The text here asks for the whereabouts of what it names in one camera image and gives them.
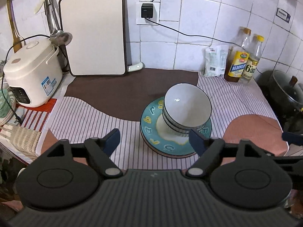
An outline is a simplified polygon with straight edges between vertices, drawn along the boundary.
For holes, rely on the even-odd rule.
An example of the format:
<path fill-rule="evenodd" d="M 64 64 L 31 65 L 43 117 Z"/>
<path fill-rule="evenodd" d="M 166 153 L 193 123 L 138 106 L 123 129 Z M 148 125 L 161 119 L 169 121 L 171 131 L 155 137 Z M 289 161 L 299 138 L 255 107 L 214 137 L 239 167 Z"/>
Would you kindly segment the person left hand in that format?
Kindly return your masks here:
<path fill-rule="evenodd" d="M 302 191 L 292 190 L 284 207 L 292 216 L 302 219 Z"/>

